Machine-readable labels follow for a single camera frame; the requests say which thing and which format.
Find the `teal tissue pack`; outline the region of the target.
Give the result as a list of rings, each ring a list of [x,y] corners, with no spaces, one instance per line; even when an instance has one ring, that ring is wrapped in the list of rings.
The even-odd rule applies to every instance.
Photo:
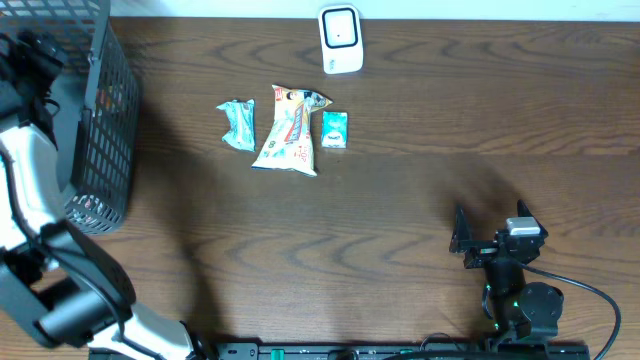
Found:
[[[345,149],[348,142],[348,114],[324,112],[321,145],[324,148]]]

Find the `teal wipes pack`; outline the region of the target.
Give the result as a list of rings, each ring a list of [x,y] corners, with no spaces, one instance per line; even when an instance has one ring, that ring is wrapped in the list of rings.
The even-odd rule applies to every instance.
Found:
[[[229,130],[222,141],[240,151],[254,152],[256,147],[254,126],[255,101],[232,100],[217,106],[229,121]]]

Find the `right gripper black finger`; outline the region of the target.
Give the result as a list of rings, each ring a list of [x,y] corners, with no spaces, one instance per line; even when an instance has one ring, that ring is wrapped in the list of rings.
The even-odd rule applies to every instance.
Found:
[[[456,207],[455,225],[449,245],[450,253],[464,253],[473,245],[471,228],[461,206]]]
[[[532,217],[531,211],[529,210],[528,206],[526,205],[526,203],[522,199],[519,199],[517,201],[517,216],[518,217]]]

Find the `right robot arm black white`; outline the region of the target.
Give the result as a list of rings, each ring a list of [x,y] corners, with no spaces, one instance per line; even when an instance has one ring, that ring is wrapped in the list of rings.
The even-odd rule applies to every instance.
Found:
[[[463,209],[456,208],[449,251],[464,255],[465,268],[484,271],[483,311],[496,327],[486,340],[492,350],[503,344],[544,343],[558,334],[562,291],[543,282],[528,283],[524,276],[524,267],[540,255],[547,237],[523,201],[491,241],[475,240]]]

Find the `yellow wet wipes pack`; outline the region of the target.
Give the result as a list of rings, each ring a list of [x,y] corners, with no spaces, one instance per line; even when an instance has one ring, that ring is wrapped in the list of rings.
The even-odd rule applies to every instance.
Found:
[[[312,90],[274,84],[274,122],[254,169],[295,171],[316,177],[311,115],[333,101]]]

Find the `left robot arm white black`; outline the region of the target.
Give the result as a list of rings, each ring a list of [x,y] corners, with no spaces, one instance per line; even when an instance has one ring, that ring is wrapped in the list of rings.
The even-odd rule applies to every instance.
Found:
[[[123,267],[64,214],[50,87],[66,54],[48,33],[3,35],[1,308],[45,348],[92,356],[216,359],[181,321],[139,303]]]

